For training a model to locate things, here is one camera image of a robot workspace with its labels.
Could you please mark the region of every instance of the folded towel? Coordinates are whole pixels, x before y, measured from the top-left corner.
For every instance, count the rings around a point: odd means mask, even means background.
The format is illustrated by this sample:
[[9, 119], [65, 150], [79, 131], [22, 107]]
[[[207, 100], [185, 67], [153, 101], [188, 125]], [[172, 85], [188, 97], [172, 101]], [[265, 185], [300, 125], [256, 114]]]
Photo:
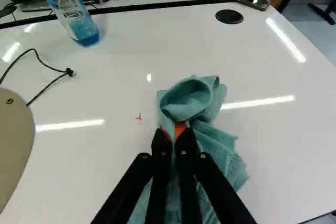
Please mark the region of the folded towel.
[[[159, 106], [159, 127], [165, 129], [171, 139], [174, 139], [176, 122], [184, 122], [191, 127], [200, 149], [211, 154], [232, 187], [238, 191], [248, 179], [246, 165], [234, 151], [235, 141], [238, 138], [209, 124], [218, 114], [225, 95], [226, 87], [220, 84], [218, 76], [201, 78], [191, 76], [178, 82], [169, 90], [158, 91], [156, 97]], [[167, 190], [166, 224], [182, 223], [178, 186], [178, 177], [172, 167]], [[144, 188], [129, 224], [144, 223], [150, 189], [151, 181]], [[203, 223], [218, 223], [216, 213], [199, 183], [197, 192]]]

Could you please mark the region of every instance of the floor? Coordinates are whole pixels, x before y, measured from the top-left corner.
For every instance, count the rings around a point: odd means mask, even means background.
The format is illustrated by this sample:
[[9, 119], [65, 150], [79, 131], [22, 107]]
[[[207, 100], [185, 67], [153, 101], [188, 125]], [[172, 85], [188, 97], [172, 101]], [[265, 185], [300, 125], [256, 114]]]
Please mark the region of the floor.
[[[307, 4], [290, 4], [283, 15], [336, 66], [336, 26], [329, 25]], [[332, 12], [331, 16], [336, 20], [336, 13]]]

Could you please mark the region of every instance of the red mark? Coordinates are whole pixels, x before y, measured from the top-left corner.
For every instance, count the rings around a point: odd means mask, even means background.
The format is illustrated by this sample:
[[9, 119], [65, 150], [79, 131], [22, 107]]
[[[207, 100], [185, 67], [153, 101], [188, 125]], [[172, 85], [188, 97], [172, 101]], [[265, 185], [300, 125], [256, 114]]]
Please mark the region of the red mark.
[[141, 118], [141, 113], [139, 114], [139, 117], [138, 118], [135, 118], [136, 120], [140, 120], [142, 121], [142, 118]]

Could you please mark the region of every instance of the bottle label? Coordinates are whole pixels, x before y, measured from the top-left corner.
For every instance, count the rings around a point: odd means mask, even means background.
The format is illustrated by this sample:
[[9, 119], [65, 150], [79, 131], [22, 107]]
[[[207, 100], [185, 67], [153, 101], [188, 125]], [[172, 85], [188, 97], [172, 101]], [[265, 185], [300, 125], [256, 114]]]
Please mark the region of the bottle label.
[[46, 0], [46, 1], [52, 8], [59, 10], [59, 6], [53, 0]]

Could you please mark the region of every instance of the blue liquid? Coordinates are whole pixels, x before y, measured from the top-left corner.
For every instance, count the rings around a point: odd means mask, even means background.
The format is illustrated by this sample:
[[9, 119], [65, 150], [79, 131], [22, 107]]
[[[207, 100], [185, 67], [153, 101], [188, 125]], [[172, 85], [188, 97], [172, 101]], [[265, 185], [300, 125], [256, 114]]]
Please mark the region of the blue liquid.
[[80, 44], [83, 47], [89, 47], [99, 41], [99, 31], [97, 30], [97, 33], [95, 35], [92, 35], [91, 37], [87, 37], [82, 40], [75, 40], [78, 44]]
[[99, 31], [91, 17], [82, 17], [69, 23], [76, 36], [75, 42], [84, 47], [89, 47], [99, 41]]

